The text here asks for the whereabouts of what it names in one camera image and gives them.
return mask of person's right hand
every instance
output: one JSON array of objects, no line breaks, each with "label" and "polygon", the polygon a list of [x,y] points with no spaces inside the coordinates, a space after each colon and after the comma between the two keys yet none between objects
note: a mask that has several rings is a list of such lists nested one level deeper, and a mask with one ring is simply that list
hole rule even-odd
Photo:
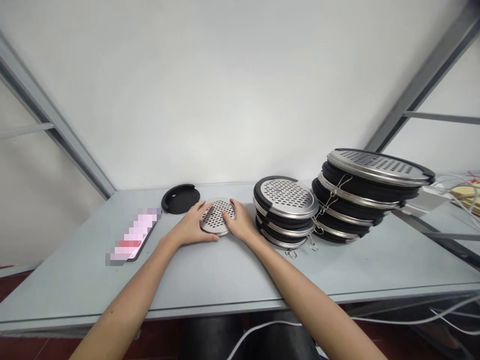
[{"label": "person's right hand", "polygon": [[237,238],[244,242],[255,239],[260,236],[254,227],[252,218],[247,208],[239,201],[230,199],[235,207],[235,219],[232,219],[228,212],[222,210],[221,215],[225,220],[226,226]]}]

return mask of hand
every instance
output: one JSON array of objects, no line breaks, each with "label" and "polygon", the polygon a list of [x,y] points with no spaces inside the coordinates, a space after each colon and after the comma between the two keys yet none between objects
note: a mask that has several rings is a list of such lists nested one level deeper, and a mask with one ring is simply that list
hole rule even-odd
[{"label": "hand", "polygon": [[247,208],[239,201],[230,199],[235,207],[235,219],[232,219],[228,212],[222,211],[221,215],[225,220],[226,226],[239,239],[247,242],[260,236],[254,227],[252,218]]},{"label": "hand", "polygon": [[204,232],[200,229],[200,219],[203,213],[213,204],[213,202],[197,202],[188,210],[178,224],[170,230],[165,238],[174,242],[178,247],[198,242],[218,241],[219,237],[217,235]]}]

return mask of white wall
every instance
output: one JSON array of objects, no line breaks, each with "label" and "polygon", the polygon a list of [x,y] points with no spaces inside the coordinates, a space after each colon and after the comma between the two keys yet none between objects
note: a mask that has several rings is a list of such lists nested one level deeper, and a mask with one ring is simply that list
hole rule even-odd
[{"label": "white wall", "polygon": [[[0,130],[36,124],[0,81]],[[0,266],[48,257],[102,197],[44,133],[0,139]]]},{"label": "white wall", "polygon": [[117,189],[158,188],[316,176],[465,3],[3,1],[0,29]]},{"label": "white wall", "polygon": [[[480,37],[417,111],[480,118]],[[480,171],[480,125],[412,118],[384,152],[438,174]]]}]

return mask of stack of round containers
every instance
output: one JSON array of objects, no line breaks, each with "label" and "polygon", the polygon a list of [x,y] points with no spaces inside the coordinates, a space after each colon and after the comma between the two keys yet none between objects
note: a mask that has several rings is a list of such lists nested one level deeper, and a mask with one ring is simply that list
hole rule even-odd
[{"label": "stack of round containers", "polygon": [[320,205],[314,233],[342,244],[363,237],[435,181],[435,173],[421,165],[349,148],[330,152],[321,169],[311,183]]},{"label": "stack of round containers", "polygon": [[312,218],[319,210],[314,193],[298,180],[286,176],[268,176],[258,181],[253,189],[256,208],[256,226],[271,243],[287,249],[295,259],[295,249],[310,239],[310,248],[316,251],[311,234],[316,229]]}]

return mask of person's leg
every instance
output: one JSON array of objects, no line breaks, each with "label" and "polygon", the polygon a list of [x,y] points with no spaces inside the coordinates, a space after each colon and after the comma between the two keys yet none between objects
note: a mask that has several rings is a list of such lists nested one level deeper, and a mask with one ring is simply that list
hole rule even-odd
[{"label": "person's leg", "polygon": [[[261,311],[250,314],[250,327],[276,320],[299,323],[299,320],[289,310]],[[245,341],[250,359],[320,359],[314,340],[303,326],[272,324],[255,330]]]},{"label": "person's leg", "polygon": [[[178,360],[226,360],[244,330],[238,315],[193,317],[183,327]],[[234,360],[244,358],[245,345]]]}]

